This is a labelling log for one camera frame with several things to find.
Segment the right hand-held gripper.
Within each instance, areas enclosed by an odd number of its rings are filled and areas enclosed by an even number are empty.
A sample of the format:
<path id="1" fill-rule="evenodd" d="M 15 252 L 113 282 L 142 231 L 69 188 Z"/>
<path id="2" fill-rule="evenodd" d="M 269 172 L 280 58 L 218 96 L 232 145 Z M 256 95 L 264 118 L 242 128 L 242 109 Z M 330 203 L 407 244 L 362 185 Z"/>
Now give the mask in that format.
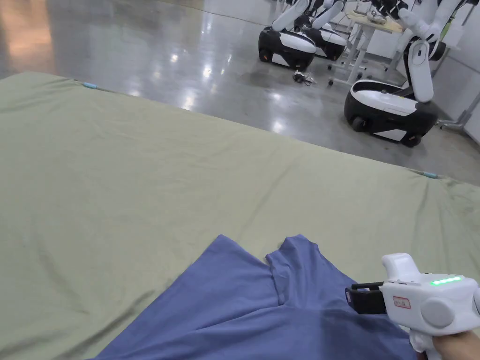
<path id="1" fill-rule="evenodd" d="M 349 306 L 358 314 L 380 315 L 409 330 L 415 351 L 436 354 L 434 337 L 479 328 L 480 289 L 459 274 L 422 273 L 406 253 L 382 257 L 387 278 L 345 288 Z"/>

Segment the person's right hand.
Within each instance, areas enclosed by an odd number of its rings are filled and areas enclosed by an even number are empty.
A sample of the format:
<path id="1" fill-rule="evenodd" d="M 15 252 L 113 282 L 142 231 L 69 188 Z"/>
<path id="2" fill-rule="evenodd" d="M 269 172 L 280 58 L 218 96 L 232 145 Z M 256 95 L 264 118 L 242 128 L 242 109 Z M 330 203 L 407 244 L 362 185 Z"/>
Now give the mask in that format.
<path id="1" fill-rule="evenodd" d="M 433 337 L 432 340 L 443 360 L 480 359 L 480 338 L 472 331 Z"/>

